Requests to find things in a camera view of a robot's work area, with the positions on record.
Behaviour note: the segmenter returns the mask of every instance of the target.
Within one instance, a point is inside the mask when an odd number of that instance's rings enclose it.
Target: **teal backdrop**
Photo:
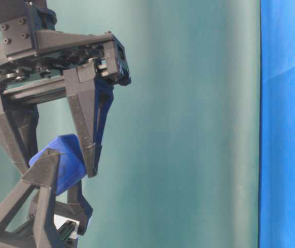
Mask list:
[[[126,47],[80,247],[248,248],[258,240],[259,0],[50,0],[57,30]],[[38,144],[74,133],[39,106]],[[0,202],[19,179],[0,150]],[[17,225],[25,212],[15,219]]]

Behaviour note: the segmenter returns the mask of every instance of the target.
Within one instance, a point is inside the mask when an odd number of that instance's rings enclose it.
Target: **blue object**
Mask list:
[[[260,248],[295,248],[295,0],[261,0]]]
[[[86,168],[79,140],[74,134],[55,138],[30,159],[29,166],[33,166],[48,148],[58,150],[60,153],[58,184],[56,190],[56,194],[60,195],[74,186],[86,175]]]

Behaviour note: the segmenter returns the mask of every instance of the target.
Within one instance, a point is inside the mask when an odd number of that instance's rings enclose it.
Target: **screw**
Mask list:
[[[26,20],[25,20],[24,18],[20,19],[20,20],[19,20],[20,25],[25,24],[25,21],[26,21]]]
[[[6,45],[8,45],[9,43],[11,43],[11,39],[9,39],[9,38],[5,38],[5,39],[4,39],[4,43],[5,43]]]
[[[7,24],[1,25],[1,30],[7,30],[7,29],[8,29],[8,25]]]
[[[29,34],[24,33],[24,34],[21,35],[21,37],[22,37],[22,39],[26,39],[26,38],[29,37]]]

